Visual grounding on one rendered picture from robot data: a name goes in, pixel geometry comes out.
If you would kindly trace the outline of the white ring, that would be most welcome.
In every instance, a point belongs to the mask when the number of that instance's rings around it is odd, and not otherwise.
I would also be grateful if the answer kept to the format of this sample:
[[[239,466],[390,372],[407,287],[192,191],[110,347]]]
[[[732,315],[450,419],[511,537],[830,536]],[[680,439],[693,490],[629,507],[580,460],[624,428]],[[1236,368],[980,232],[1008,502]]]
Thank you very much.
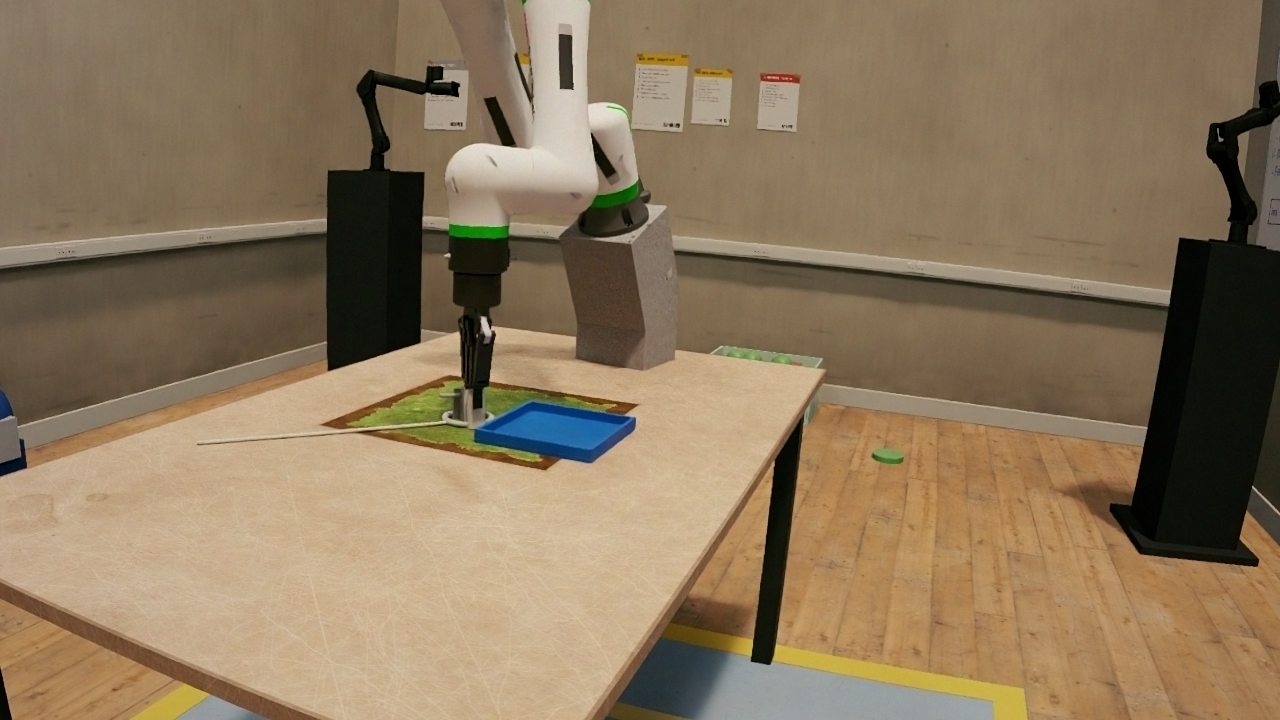
[[[451,425],[451,427],[463,427],[463,428],[467,428],[467,421],[454,421],[454,420],[451,420],[451,419],[449,419],[449,416],[452,416],[452,414],[453,414],[453,410],[452,410],[452,411],[448,411],[448,413],[445,413],[445,414],[444,414],[444,415],[442,416],[442,420],[443,420],[443,421],[445,421],[445,423],[447,423],[448,425]],[[490,421],[492,419],[494,419],[494,416],[492,415],[492,413],[485,413],[485,416],[488,418],[488,419],[485,420],[485,423],[486,423],[486,421]]]

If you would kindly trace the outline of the blue tray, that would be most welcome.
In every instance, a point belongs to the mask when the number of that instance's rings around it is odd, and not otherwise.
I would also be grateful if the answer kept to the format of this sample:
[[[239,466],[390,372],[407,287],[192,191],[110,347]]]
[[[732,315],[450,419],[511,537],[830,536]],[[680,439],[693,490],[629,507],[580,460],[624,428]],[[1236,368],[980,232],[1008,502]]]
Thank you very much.
[[[636,416],[530,400],[477,427],[474,442],[593,464],[635,429]]]

